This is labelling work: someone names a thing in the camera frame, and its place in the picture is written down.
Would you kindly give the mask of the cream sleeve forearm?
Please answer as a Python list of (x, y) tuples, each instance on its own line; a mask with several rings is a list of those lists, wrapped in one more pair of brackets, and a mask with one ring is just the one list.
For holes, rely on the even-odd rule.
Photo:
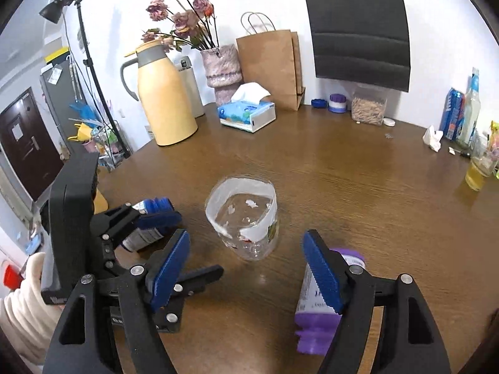
[(3, 337), (33, 373), (41, 373), (63, 311), (63, 306), (47, 305), (41, 296), (44, 259), (44, 252), (30, 256), (21, 286), (1, 299)]

